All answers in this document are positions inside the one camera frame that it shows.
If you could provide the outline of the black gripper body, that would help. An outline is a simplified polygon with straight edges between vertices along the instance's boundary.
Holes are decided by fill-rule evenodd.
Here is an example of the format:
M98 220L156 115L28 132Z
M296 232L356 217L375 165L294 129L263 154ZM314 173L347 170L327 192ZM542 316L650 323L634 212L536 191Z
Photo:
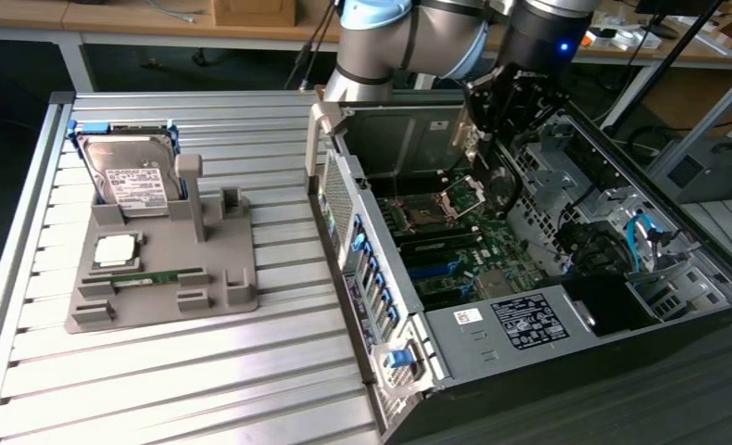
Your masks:
M495 62L494 85L519 79L556 82L594 18L592 1L516 1Z

